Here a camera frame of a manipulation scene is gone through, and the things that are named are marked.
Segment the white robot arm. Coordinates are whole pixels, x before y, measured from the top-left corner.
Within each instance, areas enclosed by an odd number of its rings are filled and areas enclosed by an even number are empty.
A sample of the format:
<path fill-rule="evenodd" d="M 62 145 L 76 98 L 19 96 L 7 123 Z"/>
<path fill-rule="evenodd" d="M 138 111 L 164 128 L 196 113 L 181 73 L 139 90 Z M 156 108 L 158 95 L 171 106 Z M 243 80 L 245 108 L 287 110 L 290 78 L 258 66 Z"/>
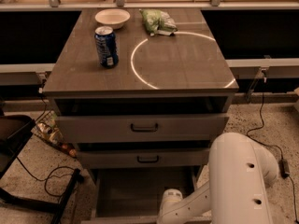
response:
<path fill-rule="evenodd" d="M 278 178 L 273 154 L 240 133 L 223 133 L 211 145 L 209 179 L 184 198 L 164 192 L 157 224 L 186 224 L 209 211 L 211 224 L 274 224 L 266 189 Z"/>

